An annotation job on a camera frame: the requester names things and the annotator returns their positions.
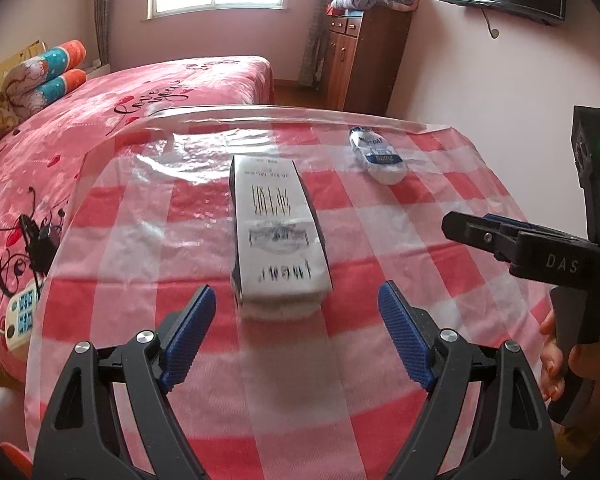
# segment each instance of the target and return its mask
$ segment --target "pink checkered tablecloth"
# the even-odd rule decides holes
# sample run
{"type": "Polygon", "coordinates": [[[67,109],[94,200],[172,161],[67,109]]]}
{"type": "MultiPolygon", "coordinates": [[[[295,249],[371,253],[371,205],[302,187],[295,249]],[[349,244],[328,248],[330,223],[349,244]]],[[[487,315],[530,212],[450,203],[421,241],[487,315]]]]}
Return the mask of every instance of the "pink checkered tablecloth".
{"type": "MultiPolygon", "coordinates": [[[[522,213],[456,130],[340,112],[210,107],[136,121],[86,155],[70,225],[46,282],[27,367],[33,449],[46,403],[76,342],[122,344],[211,285],[216,318],[185,383],[168,398],[213,480],[379,480],[425,394],[409,380],[378,314],[394,280],[407,300],[471,342],[522,345],[539,371],[544,285],[493,256],[449,243],[449,211],[522,213]],[[371,126],[410,172],[396,186],[364,173],[349,147],[371,126]],[[232,156],[292,158],[318,211],[333,293],[300,321],[241,319],[229,274],[235,240],[232,156]]],[[[150,469],[123,388],[116,395],[137,466],[150,469]]],[[[477,390],[445,460],[455,465],[477,390]]]]}

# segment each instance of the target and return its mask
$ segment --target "curtain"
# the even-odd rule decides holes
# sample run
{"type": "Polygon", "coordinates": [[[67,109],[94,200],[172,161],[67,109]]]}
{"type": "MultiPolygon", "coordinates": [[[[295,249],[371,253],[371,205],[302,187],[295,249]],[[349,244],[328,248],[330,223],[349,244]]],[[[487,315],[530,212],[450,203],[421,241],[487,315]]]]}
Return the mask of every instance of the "curtain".
{"type": "Polygon", "coordinates": [[[113,0],[93,1],[100,62],[106,65],[109,63],[109,33],[111,29],[111,5],[113,0]]]}
{"type": "Polygon", "coordinates": [[[320,51],[320,38],[323,34],[324,13],[328,0],[317,0],[315,3],[314,17],[309,27],[309,37],[304,47],[304,56],[302,56],[302,66],[298,82],[302,86],[311,86],[314,84],[318,54],[320,51]]]}

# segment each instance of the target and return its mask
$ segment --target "power strip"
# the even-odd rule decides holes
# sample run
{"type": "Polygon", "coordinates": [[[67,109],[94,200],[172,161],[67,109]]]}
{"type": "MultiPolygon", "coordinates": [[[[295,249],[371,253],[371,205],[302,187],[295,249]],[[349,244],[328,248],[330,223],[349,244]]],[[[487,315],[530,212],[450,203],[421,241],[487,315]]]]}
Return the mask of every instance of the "power strip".
{"type": "Polygon", "coordinates": [[[37,305],[38,291],[35,281],[31,280],[22,292],[10,299],[7,307],[4,338],[9,352],[21,361],[26,361],[29,354],[29,341],[37,305]]]}

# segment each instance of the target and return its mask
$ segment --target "metal screw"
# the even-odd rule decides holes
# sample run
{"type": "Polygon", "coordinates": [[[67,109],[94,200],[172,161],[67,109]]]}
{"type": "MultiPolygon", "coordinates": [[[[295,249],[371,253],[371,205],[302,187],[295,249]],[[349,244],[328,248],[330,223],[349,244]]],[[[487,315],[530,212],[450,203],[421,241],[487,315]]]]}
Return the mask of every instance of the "metal screw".
{"type": "Polygon", "coordinates": [[[520,352],[520,345],[513,341],[513,339],[509,339],[504,343],[504,348],[509,350],[509,352],[520,352]]]}
{"type": "Polygon", "coordinates": [[[445,328],[442,332],[440,332],[440,338],[447,343],[453,343],[454,341],[458,341],[458,333],[454,330],[445,328]]]}
{"type": "Polygon", "coordinates": [[[88,341],[80,341],[75,346],[75,352],[77,354],[84,354],[89,348],[91,348],[91,345],[89,344],[88,341]]]}
{"type": "Polygon", "coordinates": [[[144,330],[144,332],[139,333],[136,336],[136,341],[139,343],[145,344],[150,343],[154,340],[154,333],[151,330],[144,330]]]}

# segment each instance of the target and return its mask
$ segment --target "cabinet drawer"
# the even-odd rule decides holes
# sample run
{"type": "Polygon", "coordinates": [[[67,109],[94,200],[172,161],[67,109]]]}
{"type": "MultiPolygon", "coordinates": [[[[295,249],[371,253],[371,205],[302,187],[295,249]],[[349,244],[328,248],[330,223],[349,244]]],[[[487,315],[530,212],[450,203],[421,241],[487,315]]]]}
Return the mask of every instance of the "cabinet drawer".
{"type": "Polygon", "coordinates": [[[347,28],[347,19],[346,18],[336,18],[334,16],[329,17],[329,30],[334,32],[340,32],[344,34],[344,31],[347,28]]]}
{"type": "Polygon", "coordinates": [[[357,38],[360,32],[360,23],[362,23],[362,18],[349,18],[347,20],[346,35],[357,38]]]}

